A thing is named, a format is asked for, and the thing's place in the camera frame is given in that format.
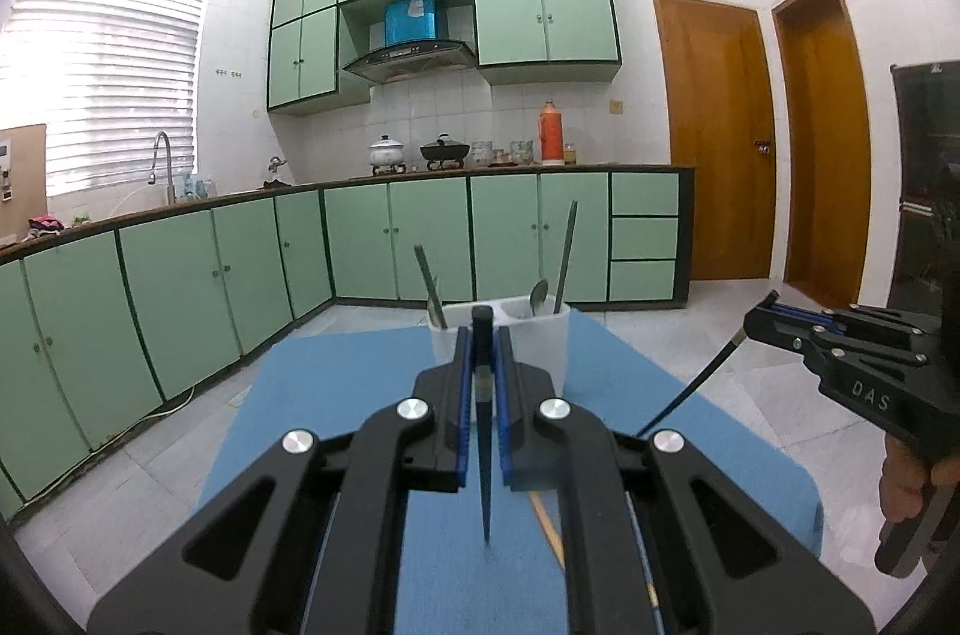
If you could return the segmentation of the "person's hand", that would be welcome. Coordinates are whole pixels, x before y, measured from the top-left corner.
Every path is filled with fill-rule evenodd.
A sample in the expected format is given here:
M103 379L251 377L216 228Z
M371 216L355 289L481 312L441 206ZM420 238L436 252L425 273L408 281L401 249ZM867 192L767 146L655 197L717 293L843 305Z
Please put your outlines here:
M960 456L957 453L937 461L932 470L923 465L907 443L895 437L885 437L885 459L878 481L880 510L892 523L911 520L924 507L923 490L955 486L960 481Z

